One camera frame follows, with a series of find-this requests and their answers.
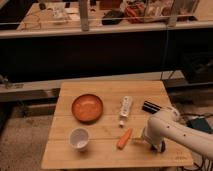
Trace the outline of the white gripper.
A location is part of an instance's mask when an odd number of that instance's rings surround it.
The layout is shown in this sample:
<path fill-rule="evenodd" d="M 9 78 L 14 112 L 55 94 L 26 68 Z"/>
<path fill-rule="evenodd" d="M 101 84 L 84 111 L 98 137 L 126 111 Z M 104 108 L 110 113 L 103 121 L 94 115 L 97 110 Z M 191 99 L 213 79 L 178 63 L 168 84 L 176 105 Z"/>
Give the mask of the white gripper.
<path fill-rule="evenodd" d="M 142 139 L 151 145 L 151 149 L 159 153 L 163 153 L 166 150 L 166 144 L 164 138 L 149 129 L 144 129 L 142 132 Z"/>

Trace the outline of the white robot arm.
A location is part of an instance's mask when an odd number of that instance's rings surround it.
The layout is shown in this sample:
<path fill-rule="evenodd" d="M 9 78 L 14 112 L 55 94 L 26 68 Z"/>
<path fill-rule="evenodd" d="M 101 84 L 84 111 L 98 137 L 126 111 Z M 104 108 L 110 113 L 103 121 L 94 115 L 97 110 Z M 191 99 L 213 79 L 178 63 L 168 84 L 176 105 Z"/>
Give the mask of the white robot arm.
<path fill-rule="evenodd" d="M 186 127 L 179 118 L 174 107 L 161 108 L 148 118 L 142 139 L 157 147 L 167 138 L 213 161 L 213 135 Z"/>

